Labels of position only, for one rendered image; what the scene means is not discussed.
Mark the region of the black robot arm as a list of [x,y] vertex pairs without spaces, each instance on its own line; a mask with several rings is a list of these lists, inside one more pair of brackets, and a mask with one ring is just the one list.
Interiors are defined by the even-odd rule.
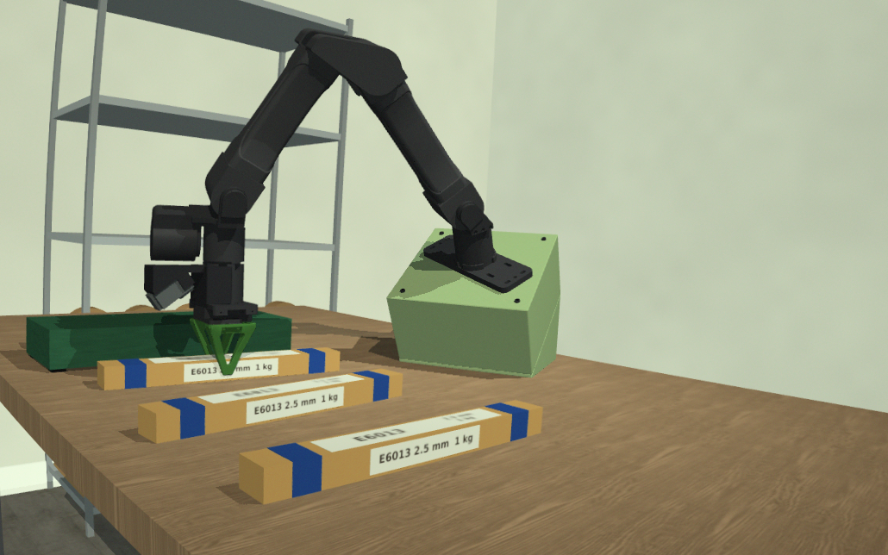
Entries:
[[203,261],[220,264],[144,265],[145,296],[155,309],[166,309],[189,293],[195,302],[231,304],[232,266],[226,264],[244,262],[246,214],[289,139],[339,75],[381,121],[428,204],[452,226],[453,234],[425,247],[424,256],[501,293],[532,278],[532,268],[493,249],[493,223],[484,214],[481,196],[417,106],[392,50],[313,28],[300,31],[295,42],[299,45],[282,75],[209,170],[210,205],[153,207],[151,260],[195,261],[204,226]]

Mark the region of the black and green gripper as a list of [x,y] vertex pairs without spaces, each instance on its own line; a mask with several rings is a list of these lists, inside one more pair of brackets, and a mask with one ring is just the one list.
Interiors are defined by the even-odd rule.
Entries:
[[[190,318],[190,322],[205,355],[213,354],[204,332],[206,329],[222,375],[232,375],[256,328],[256,323],[251,322],[251,315],[258,314],[258,304],[243,302],[244,264],[226,264],[226,266],[232,266],[231,304],[204,304],[190,299],[190,309],[193,309],[193,318]],[[241,335],[227,365],[224,354],[228,353],[233,335],[236,333]],[[223,334],[222,342],[221,334]]]

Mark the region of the tan welding electrode pack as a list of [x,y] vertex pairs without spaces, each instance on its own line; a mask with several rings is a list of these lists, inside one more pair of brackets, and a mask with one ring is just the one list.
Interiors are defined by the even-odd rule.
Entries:
[[403,373],[377,369],[138,404],[138,434],[158,444],[402,395]]
[[517,400],[239,453],[239,489],[267,504],[541,433],[543,407]]
[[339,370],[339,351],[304,348],[243,352],[232,375],[222,375],[215,354],[97,361],[97,384],[103,390],[121,390]]

